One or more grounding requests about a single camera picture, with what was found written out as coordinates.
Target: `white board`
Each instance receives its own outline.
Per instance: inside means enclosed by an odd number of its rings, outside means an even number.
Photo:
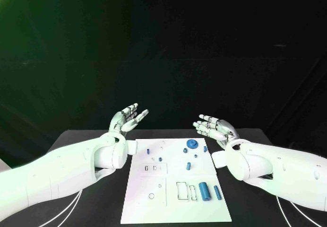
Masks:
[[[194,139],[199,143],[196,149],[187,148],[187,140],[137,140],[138,150],[131,160],[121,224],[232,221],[212,156],[203,152],[204,139]],[[207,183],[212,196],[209,201],[201,200],[200,182]],[[217,200],[214,185],[222,200]]]

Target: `black table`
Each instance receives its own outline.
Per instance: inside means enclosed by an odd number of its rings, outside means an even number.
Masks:
[[[69,144],[93,139],[105,132],[105,130],[68,130],[59,136],[49,151]],[[266,138],[261,129],[238,129],[238,132],[239,136],[250,142],[271,145],[269,139]],[[128,140],[158,138],[204,138],[209,152],[213,153],[214,151],[222,150],[216,141],[199,135],[194,130],[132,130],[127,134]],[[164,227],[167,225],[170,227],[288,226],[279,211],[276,197],[266,193],[262,189],[248,185],[243,181],[238,181],[226,167],[216,169],[216,173],[232,222],[121,225],[119,221],[125,199],[129,166],[131,156],[128,156],[124,168],[118,169],[109,176],[102,178],[83,190],[75,210],[62,227]],[[37,227],[59,214],[73,200],[75,195],[33,205],[7,217],[0,222],[0,227]],[[279,201],[292,227],[314,226],[312,223],[307,221],[307,219],[297,212],[289,202],[284,199],[279,199]],[[311,210],[301,206],[298,207],[318,224],[327,223],[325,212]],[[69,210],[46,225],[47,227],[57,226],[65,219]]]

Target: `blue cylinder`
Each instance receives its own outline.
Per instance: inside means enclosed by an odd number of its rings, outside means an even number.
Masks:
[[[194,149],[199,146],[196,140],[187,140],[186,145],[190,149]]]
[[[217,186],[214,185],[213,188],[214,188],[217,200],[222,200],[222,196],[220,196],[220,192],[219,192]]]
[[[200,192],[201,192],[201,200],[209,201],[212,199],[212,197],[210,197],[206,182],[199,183],[199,188],[200,188]]]

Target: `robotic hand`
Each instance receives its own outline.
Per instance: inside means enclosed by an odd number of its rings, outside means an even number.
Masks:
[[[72,195],[122,168],[127,154],[137,152],[137,142],[125,140],[125,134],[148,114],[144,110],[137,116],[137,106],[114,115],[99,138],[55,149],[0,173],[0,221],[33,204]]]
[[[327,211],[327,159],[302,151],[250,143],[233,126],[217,118],[199,116],[197,133],[223,148],[212,154],[216,168],[227,166],[235,178],[298,205]]]

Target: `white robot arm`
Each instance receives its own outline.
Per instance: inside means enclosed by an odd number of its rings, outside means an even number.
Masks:
[[[250,143],[217,118],[193,126],[217,140],[223,151],[212,154],[216,168],[227,166],[235,178],[298,205],[327,211],[327,159],[302,151]]]
[[[99,138],[55,149],[0,173],[0,221],[36,203],[72,195],[122,168],[127,154],[137,152],[137,142],[124,136],[148,113],[137,116],[137,106],[114,115],[109,132]]]

